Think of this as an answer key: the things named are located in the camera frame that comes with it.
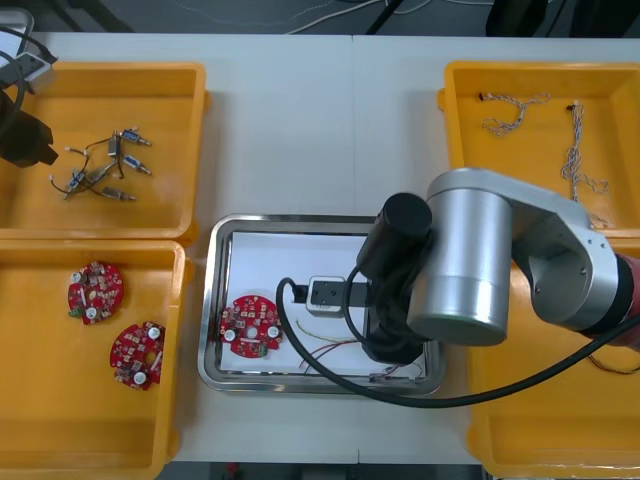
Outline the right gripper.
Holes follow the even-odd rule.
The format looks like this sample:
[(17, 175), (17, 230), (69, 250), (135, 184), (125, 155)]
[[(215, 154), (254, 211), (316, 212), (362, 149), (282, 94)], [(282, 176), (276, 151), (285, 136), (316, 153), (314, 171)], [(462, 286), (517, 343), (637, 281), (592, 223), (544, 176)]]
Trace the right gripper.
[(411, 364), (424, 353), (423, 338), (407, 326), (409, 301), (367, 308), (367, 355), (386, 364)]

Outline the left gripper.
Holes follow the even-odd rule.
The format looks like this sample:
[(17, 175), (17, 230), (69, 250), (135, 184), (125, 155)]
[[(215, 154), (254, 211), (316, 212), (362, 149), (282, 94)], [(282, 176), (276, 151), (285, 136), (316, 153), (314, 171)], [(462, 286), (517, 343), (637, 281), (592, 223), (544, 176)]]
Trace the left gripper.
[(38, 163), (53, 165), (58, 153), (52, 148), (51, 129), (28, 113), (19, 113), (1, 136), (1, 158), (19, 168)]

